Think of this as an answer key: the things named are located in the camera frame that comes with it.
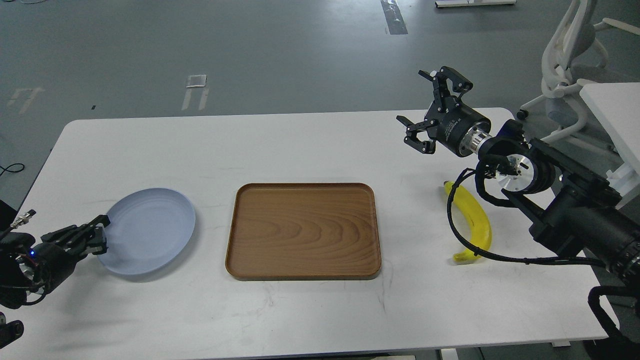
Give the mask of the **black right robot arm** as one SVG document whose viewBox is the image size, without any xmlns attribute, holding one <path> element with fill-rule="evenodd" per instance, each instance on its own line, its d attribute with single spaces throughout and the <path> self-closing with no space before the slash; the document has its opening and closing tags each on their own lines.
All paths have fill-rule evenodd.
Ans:
<svg viewBox="0 0 640 360">
<path fill-rule="evenodd" d="M 431 82 L 433 101 L 423 121 L 414 123 L 397 116 L 406 130 L 404 143 L 422 154 L 433 154 L 441 144 L 457 157 L 478 158 L 475 167 L 457 176 L 446 198 L 446 216 L 458 242 L 471 255 L 498 262 L 588 265 L 616 276 L 621 285 L 597 285 L 587 296 L 590 310 L 606 333 L 605 339 L 594 342 L 592 351 L 600 359 L 637 360 L 638 342 L 626 337 L 601 305 L 605 296 L 639 300 L 639 224 L 617 209 L 621 194 L 606 178 L 546 141 L 526 140 L 518 121 L 506 120 L 497 135 L 491 135 L 490 120 L 462 100 L 473 83 L 454 68 L 441 66 L 418 74 Z M 522 212 L 531 221 L 532 239 L 554 256 L 499 255 L 462 237 L 451 208 L 462 182 L 470 177 L 484 201 Z"/>
</svg>

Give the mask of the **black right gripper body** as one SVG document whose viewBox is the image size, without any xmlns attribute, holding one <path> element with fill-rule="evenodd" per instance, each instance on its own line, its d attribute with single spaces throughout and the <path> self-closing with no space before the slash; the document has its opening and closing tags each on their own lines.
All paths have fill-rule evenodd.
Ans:
<svg viewBox="0 0 640 360">
<path fill-rule="evenodd" d="M 454 105 L 444 112 L 444 108 L 434 102 L 427 110 L 424 120 L 429 126 L 426 130 L 432 141 L 437 141 L 457 157 L 468 157 L 473 151 L 470 148 L 469 132 L 474 129 L 489 133 L 490 120 L 468 105 Z"/>
</svg>

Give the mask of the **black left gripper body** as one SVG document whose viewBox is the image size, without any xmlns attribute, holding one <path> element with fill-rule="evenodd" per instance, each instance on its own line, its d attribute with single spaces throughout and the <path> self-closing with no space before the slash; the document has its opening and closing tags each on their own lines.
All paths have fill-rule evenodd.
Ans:
<svg viewBox="0 0 640 360">
<path fill-rule="evenodd" d="M 40 243 L 32 249 L 32 257 L 39 265 L 42 290 L 50 293 L 62 284 L 75 270 L 79 262 L 79 249 L 59 246 L 55 243 Z"/>
</svg>

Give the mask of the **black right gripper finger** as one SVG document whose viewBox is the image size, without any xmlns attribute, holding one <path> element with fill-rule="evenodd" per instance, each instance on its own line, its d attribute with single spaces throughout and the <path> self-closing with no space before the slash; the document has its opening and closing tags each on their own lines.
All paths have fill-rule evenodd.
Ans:
<svg viewBox="0 0 640 360">
<path fill-rule="evenodd" d="M 433 104 L 438 112 L 447 112 L 465 104 L 462 96 L 473 89 L 473 82 L 459 71 L 449 66 L 430 72 L 419 70 L 418 75 L 430 81 L 433 86 Z"/>
<path fill-rule="evenodd" d="M 399 121 L 406 129 L 403 139 L 405 144 L 421 154 L 435 153 L 435 133 L 437 131 L 436 120 L 425 120 L 413 123 L 406 116 L 402 115 L 397 115 L 396 120 Z M 420 140 L 419 133 L 427 133 L 429 139 Z"/>
</svg>

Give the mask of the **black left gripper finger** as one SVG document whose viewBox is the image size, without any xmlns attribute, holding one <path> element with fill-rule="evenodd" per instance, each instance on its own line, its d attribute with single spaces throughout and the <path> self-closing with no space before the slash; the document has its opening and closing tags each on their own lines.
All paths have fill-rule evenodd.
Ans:
<svg viewBox="0 0 640 360">
<path fill-rule="evenodd" d="M 104 226 L 79 228 L 70 240 L 70 255 L 78 261 L 87 255 L 104 255 L 107 250 Z"/>
<path fill-rule="evenodd" d="M 69 225 L 44 234 L 41 241 L 60 248 L 107 248 L 105 228 L 110 223 L 108 215 L 100 214 L 89 223 Z"/>
</svg>

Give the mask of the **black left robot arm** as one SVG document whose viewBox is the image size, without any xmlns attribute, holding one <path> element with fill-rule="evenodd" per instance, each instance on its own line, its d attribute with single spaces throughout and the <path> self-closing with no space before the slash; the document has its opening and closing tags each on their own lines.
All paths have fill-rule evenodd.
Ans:
<svg viewBox="0 0 640 360">
<path fill-rule="evenodd" d="M 36 213 L 30 209 L 17 215 L 1 230 L 0 302 L 7 309 L 40 303 L 75 271 L 78 262 L 108 250 L 108 215 L 49 232 L 37 243 L 33 235 L 17 231 Z"/>
</svg>

